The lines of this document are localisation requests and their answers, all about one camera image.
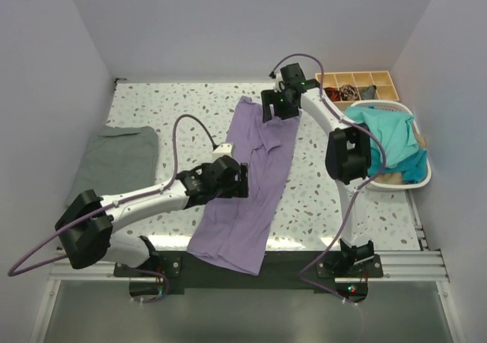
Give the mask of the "purple t shirt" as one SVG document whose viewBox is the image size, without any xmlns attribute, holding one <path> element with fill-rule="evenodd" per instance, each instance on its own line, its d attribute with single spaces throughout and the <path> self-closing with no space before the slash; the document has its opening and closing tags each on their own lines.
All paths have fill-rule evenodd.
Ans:
<svg viewBox="0 0 487 343">
<path fill-rule="evenodd" d="M 237 162 L 248 166 L 246 198 L 216 198 L 205 206 L 187 250 L 212 265 L 257 276 L 269 230 L 285 189 L 299 117 L 263 121 L 263 108 L 241 97 L 227 133 Z"/>
</svg>

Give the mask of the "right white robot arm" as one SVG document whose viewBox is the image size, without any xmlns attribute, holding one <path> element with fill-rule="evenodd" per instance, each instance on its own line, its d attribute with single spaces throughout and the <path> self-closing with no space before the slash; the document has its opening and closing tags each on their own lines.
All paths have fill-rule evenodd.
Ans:
<svg viewBox="0 0 487 343">
<path fill-rule="evenodd" d="M 337 233 L 339 251 L 321 256 L 318 262 L 336 276 L 355 277 L 374 258 L 374 244 L 363 205 L 364 183 L 371 165 L 368 128 L 354 123 L 326 96 L 323 85 L 305 78 L 298 63 L 286 65 L 269 77 L 275 87 L 261 92 L 263 121 L 282 120 L 304 111 L 327 136 L 325 167 L 336 182 L 342 209 L 342 226 Z"/>
</svg>

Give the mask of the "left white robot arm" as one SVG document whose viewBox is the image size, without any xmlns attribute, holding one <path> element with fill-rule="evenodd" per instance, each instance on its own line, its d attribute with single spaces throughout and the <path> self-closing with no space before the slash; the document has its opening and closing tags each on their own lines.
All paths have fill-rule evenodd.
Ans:
<svg viewBox="0 0 487 343">
<path fill-rule="evenodd" d="M 153 244 L 147 237 L 125 235 L 123 228 L 216 198 L 246 198 L 248 194 L 247 164 L 224 155 L 134 192 L 99 196 L 92 189 L 84 191 L 68 206 L 55 229 L 72 268 L 106 261 L 149 276 L 158 266 Z"/>
</svg>

